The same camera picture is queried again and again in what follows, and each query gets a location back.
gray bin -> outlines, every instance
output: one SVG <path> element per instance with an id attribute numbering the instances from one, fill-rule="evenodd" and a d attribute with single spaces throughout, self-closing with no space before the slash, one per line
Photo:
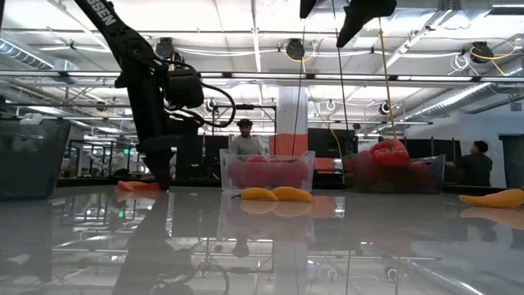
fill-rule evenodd
<path id="1" fill-rule="evenodd" d="M 70 128 L 68 121 L 0 121 L 0 200 L 53 194 Z"/>

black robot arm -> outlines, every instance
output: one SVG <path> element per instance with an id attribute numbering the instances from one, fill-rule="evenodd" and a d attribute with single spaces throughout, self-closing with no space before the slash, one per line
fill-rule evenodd
<path id="1" fill-rule="evenodd" d="M 97 27 L 107 41 L 122 73 L 115 82 L 116 88 L 127 88 L 133 120 L 140 141 L 137 150 L 146 154 L 146 165 L 162 189 L 169 187 L 169 161 L 171 147 L 177 144 L 184 128 L 198 128 L 214 124 L 203 120 L 197 113 L 182 107 L 199 107 L 204 102 L 202 86 L 217 90 L 232 103 L 233 113 L 225 127 L 233 121 L 235 105 L 231 96 L 221 89 L 203 84 L 196 70 L 187 64 L 160 59 L 151 45 L 134 29 L 129 28 L 115 13 L 113 3 L 106 0 L 75 0 L 80 9 Z M 169 72 L 170 63 L 178 67 Z M 173 113 L 183 118 L 175 129 L 165 110 L 185 112 L 189 116 Z"/>

ceiling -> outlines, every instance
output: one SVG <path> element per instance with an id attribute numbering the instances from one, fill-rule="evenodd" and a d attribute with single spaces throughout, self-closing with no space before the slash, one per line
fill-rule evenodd
<path id="1" fill-rule="evenodd" d="M 2 23 L 2 38 L 15 43 L 44 59 L 67 60 L 77 66 L 77 70 L 118 71 L 114 57 L 103 52 L 100 45 L 103 38 L 97 33 L 92 22 L 72 0 L 62 1 L 70 14 L 66 15 L 50 2 L 53 0 L 7 0 Z M 302 38 L 306 59 L 306 73 L 336 74 L 342 68 L 345 74 L 383 73 L 382 46 L 378 38 L 377 20 L 367 23 L 359 34 L 341 50 L 340 64 L 335 47 L 335 28 L 341 28 L 344 1 L 335 1 L 336 20 L 331 1 L 319 1 L 318 7 L 304 22 L 298 17 L 298 0 L 115 0 L 115 10 L 120 18 L 138 31 L 153 46 L 160 37 L 174 38 L 174 46 L 183 53 L 186 63 L 199 71 L 233 72 L 300 72 L 300 62 L 290 60 L 283 49 L 289 38 Z M 513 55 L 501 58 L 497 65 L 504 65 L 519 58 L 524 16 L 500 15 L 495 13 L 470 20 L 457 14 L 446 22 L 420 34 L 424 25 L 438 13 L 436 7 L 398 8 L 395 14 L 383 21 L 385 32 L 386 59 L 389 60 L 407 41 L 412 40 L 409 50 L 388 67 L 390 75 L 496 75 L 492 63 L 471 63 L 464 70 L 454 70 L 456 54 L 469 50 L 474 41 L 484 41 L 497 57 L 509 52 Z M 87 34 L 83 26 L 91 30 Z M 76 50 L 65 48 L 71 43 Z M 31 70 L 0 56 L 0 70 Z M 35 85 L 35 79 L 26 79 Z M 278 87 L 275 83 L 239 84 L 225 88 L 238 103 L 271 105 L 278 100 Z M 347 117 L 353 120 L 381 118 L 378 106 L 386 100 L 385 85 L 346 85 L 344 94 L 347 102 Z M 71 89 L 78 93 L 83 88 Z M 63 97 L 65 88 L 43 87 L 42 90 Z M 444 93 L 442 87 L 391 87 L 391 101 L 399 106 L 396 115 L 409 111 L 433 97 Z M 309 112 L 321 119 L 344 118 L 341 86 L 337 84 L 309 85 L 306 92 L 311 103 Z M 217 93 L 205 91 L 208 98 L 226 102 Z M 126 104 L 127 93 L 123 89 L 89 89 L 88 95 L 80 94 L 75 103 L 95 103 L 106 101 L 111 104 Z M 335 109 L 328 104 L 335 104 Z M 109 109 L 106 113 L 120 116 L 122 110 Z M 260 111 L 241 111 L 238 118 L 247 116 L 261 118 Z M 332 128 L 345 128 L 334 124 Z M 120 125 L 124 131 L 133 131 L 132 121 Z M 256 126 L 259 129 L 272 129 L 271 123 Z"/>

wall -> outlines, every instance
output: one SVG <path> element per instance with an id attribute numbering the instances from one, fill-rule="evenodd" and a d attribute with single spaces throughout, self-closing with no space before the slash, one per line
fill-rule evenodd
<path id="1" fill-rule="evenodd" d="M 431 136 L 435 139 L 455 138 L 461 143 L 463 155 L 468 154 L 474 141 L 486 141 L 490 146 L 487 155 L 493 160 L 491 185 L 505 188 L 504 150 L 499 135 L 524 134 L 523 116 L 522 113 L 509 112 L 508 106 L 501 106 L 477 115 L 453 111 L 448 118 L 432 120 L 433 125 L 416 125 L 408 128 L 406 136 L 408 138 L 430 138 Z"/>

man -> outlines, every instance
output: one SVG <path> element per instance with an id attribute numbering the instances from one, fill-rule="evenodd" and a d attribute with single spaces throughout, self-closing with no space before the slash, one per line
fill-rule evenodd
<path id="1" fill-rule="evenodd" d="M 490 174 L 493 161 L 485 155 L 488 144 L 476 141 L 471 148 L 471 154 L 460 157 L 448 166 L 454 166 L 460 171 L 459 184 L 471 186 L 490 186 Z"/>
<path id="2" fill-rule="evenodd" d="M 260 155 L 260 141 L 251 136 L 253 122 L 249 119 L 241 119 L 238 124 L 240 136 L 229 144 L 229 151 L 236 155 Z"/>

